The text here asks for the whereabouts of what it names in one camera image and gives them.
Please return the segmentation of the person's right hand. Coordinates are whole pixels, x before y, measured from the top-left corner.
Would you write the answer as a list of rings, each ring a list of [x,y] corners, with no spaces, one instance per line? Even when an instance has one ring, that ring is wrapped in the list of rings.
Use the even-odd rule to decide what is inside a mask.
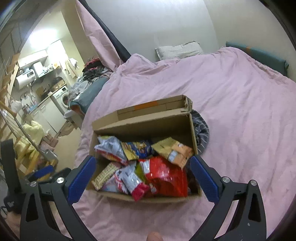
[[[147,236],[147,241],[164,241],[163,237],[158,232],[151,232]]]

